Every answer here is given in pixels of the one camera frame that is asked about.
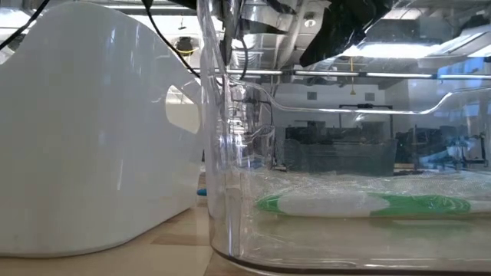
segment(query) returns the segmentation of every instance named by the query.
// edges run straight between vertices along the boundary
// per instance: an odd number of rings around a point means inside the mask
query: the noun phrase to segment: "white plastic object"
[[[0,85],[0,255],[110,248],[193,204],[201,130],[168,121],[166,94],[197,103],[199,85],[147,26],[54,7],[0,65]]]

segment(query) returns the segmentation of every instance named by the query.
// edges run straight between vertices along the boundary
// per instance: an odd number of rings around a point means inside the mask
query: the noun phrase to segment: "glass tank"
[[[490,273],[489,4],[199,0],[214,250],[288,274]]]

